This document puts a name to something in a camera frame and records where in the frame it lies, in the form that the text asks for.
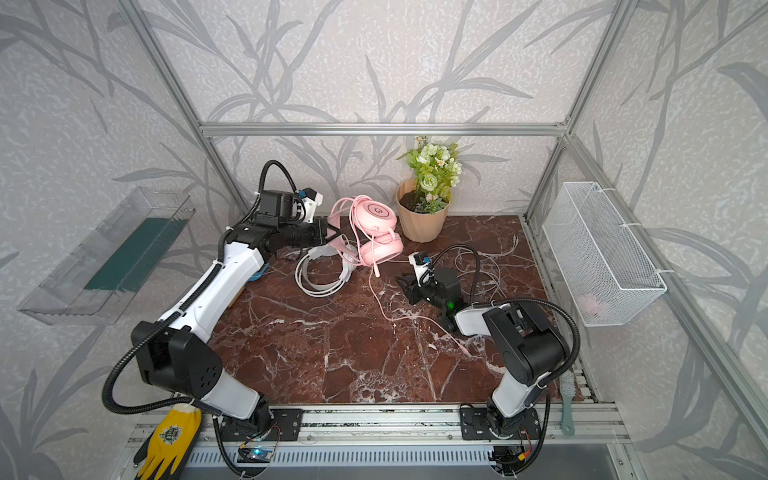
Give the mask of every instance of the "beige plant pot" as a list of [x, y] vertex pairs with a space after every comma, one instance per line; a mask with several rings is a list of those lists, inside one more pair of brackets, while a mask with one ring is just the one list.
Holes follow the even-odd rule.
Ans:
[[402, 232], [414, 242], [431, 242], [440, 234], [445, 218], [448, 216], [450, 204], [436, 214], [418, 214], [412, 212], [400, 204], [403, 195], [413, 191], [416, 186], [416, 179], [409, 178], [402, 182], [395, 193], [397, 200], [397, 213], [399, 215]]

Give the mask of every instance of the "yellow glove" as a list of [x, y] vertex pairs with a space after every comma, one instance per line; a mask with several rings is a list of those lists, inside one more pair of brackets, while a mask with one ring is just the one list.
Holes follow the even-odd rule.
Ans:
[[134, 456], [135, 464], [147, 459], [136, 479], [172, 480], [181, 477], [200, 431], [201, 419], [202, 413], [192, 405], [174, 405]]

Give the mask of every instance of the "white wire mesh basket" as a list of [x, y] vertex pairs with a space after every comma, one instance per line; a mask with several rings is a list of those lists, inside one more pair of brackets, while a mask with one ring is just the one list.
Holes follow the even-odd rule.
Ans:
[[564, 182], [544, 232], [586, 326], [624, 325], [667, 291], [595, 182]]

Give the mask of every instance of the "pink headset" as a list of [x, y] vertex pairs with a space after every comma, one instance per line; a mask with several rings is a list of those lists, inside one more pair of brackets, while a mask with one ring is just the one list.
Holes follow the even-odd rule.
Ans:
[[[354, 198], [341, 198], [331, 209], [328, 216], [328, 224], [335, 228], [341, 227], [341, 215], [349, 206], [349, 224], [353, 226], [357, 239], [357, 252], [351, 251], [342, 237], [331, 240], [329, 244], [339, 251], [339, 254], [348, 253], [356, 261], [356, 265], [372, 266], [374, 274], [379, 276], [379, 263], [396, 257], [402, 252], [402, 239], [395, 233], [397, 217], [395, 212], [385, 204], [374, 201], [367, 195], [358, 195]], [[360, 244], [357, 230], [362, 231], [368, 240], [365, 245]]]

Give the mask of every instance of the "wallpaper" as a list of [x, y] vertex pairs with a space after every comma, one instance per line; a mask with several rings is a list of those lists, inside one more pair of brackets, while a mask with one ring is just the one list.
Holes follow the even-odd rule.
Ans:
[[[452, 189], [450, 214], [520, 214], [525, 212], [544, 170], [551, 137], [433, 137], [457, 142], [463, 172]], [[283, 162], [299, 188], [324, 196], [321, 213], [336, 199], [369, 195], [391, 207], [399, 184], [412, 177], [406, 160], [413, 137], [222, 137], [216, 139], [224, 163], [247, 199], [258, 188], [261, 167], [269, 159]], [[279, 174], [267, 188], [285, 190]]]
[[[765, 1], [641, 3], [575, 128], [764, 389], [766, 13]], [[584, 178], [566, 156], [532, 219], [544, 245], [548, 206], [571, 180]], [[620, 406], [649, 478], [768, 478], [768, 459], [663, 298], [626, 326], [584, 334], [599, 395]]]
[[204, 121], [553, 122], [614, 0], [141, 5]]
[[[231, 199], [116, 5], [0, 2], [0, 477], [107, 478], [135, 425], [101, 405], [104, 377], [215, 257]], [[197, 208], [118, 322], [46, 326], [21, 301], [137, 186]], [[165, 392], [126, 369], [128, 405]]]

